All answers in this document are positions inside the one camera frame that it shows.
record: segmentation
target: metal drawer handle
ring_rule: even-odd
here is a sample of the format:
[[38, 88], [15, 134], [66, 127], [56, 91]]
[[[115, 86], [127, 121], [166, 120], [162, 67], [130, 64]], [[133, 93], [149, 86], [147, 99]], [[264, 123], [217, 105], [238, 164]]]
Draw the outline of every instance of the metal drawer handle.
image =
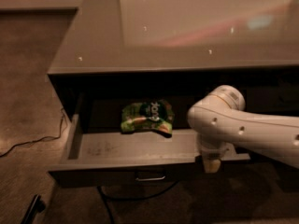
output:
[[166, 175], [159, 176], [159, 177], [151, 177], [151, 178], [139, 178], [138, 172], [136, 172], [135, 175], [136, 175], [135, 180], [137, 182], [160, 181], [160, 180], [164, 180], [166, 178]]

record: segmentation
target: floor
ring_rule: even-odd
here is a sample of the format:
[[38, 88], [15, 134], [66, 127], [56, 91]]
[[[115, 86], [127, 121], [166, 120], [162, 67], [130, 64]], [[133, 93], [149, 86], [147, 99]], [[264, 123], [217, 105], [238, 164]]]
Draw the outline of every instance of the floor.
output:
[[[0, 152], [59, 134], [61, 104], [46, 74], [73, 16], [0, 14]], [[0, 223], [21, 223], [35, 194], [47, 206], [35, 223], [110, 223], [96, 188], [61, 189], [47, 173], [61, 158], [68, 128], [58, 140], [16, 147], [0, 158]], [[103, 190], [142, 197], [169, 185]], [[299, 173], [269, 161], [228, 164], [220, 175], [179, 182], [156, 198], [108, 205], [115, 223], [298, 223]]]

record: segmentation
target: concrete floor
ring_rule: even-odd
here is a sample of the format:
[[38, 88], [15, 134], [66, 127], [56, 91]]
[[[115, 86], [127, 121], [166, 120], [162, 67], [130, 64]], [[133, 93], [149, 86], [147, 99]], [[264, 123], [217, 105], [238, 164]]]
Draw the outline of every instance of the concrete floor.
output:
[[[0, 151], [57, 135], [61, 104], [46, 73], [72, 14], [0, 15]], [[96, 188], [61, 189], [48, 175], [59, 161], [61, 139], [17, 147], [0, 158], [0, 223], [20, 223], [35, 194], [47, 208], [35, 223], [109, 223]], [[180, 182], [142, 202], [109, 202], [116, 223], [299, 223], [299, 174], [268, 161], [225, 166], [220, 175]], [[137, 197], [165, 185], [104, 187]]]

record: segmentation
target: glossy table surface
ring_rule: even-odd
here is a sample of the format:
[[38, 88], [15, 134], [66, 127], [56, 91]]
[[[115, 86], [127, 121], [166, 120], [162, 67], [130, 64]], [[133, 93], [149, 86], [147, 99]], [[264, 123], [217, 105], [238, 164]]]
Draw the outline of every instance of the glossy table surface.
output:
[[84, 0], [49, 74], [299, 64], [299, 0]]

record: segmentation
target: black cable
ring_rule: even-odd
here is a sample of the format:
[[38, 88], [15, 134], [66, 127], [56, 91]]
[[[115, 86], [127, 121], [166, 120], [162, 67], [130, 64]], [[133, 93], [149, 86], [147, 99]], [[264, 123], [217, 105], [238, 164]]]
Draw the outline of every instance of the black cable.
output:
[[172, 185], [170, 185], [167, 189], [164, 189], [158, 193], [155, 193], [153, 195], [150, 195], [148, 197], [140, 197], [140, 198], [115, 198], [115, 197], [110, 197], [110, 196], [107, 196], [103, 190], [102, 190], [102, 187], [97, 187], [97, 190], [98, 192], [100, 193], [101, 195], [101, 198], [103, 200], [103, 203], [105, 205], [105, 208], [108, 212], [108, 215], [109, 215], [109, 218], [110, 218], [110, 223], [111, 224], [114, 224], [114, 218], [113, 218], [113, 215], [112, 215], [112, 212], [111, 212], [111, 209], [108, 205], [108, 202], [107, 201], [115, 201], [115, 202], [130, 202], [130, 201], [143, 201], [143, 200], [147, 200], [147, 199], [150, 199], [150, 198], [155, 198], [155, 197], [158, 197], [164, 193], [166, 193], [167, 191], [169, 191], [171, 188], [173, 188], [176, 184], [178, 183], [177, 182], [174, 182]]
[[[13, 145], [7, 152], [0, 154], [0, 158], [3, 158], [5, 156], [7, 156], [15, 147], [18, 147], [18, 146], [24, 146], [24, 145], [28, 145], [28, 144], [35, 144], [35, 143], [38, 143], [38, 142], [53, 141], [53, 140], [61, 138], [62, 133], [67, 128], [67, 121], [66, 121], [66, 117], [65, 117], [65, 114], [64, 114], [63, 110], [64, 109], [62, 108], [61, 109], [62, 117], [61, 117], [61, 120], [60, 120], [59, 135], [58, 136], [56, 136], [56, 137], [54, 137], [54, 136], [45, 136], [45, 137], [42, 137], [42, 138], [39, 138], [39, 139], [36, 139], [36, 140], [27, 141], [27, 142], [23, 142], [23, 143]], [[65, 123], [66, 123], [66, 127], [62, 130], [64, 120], [65, 120]]]

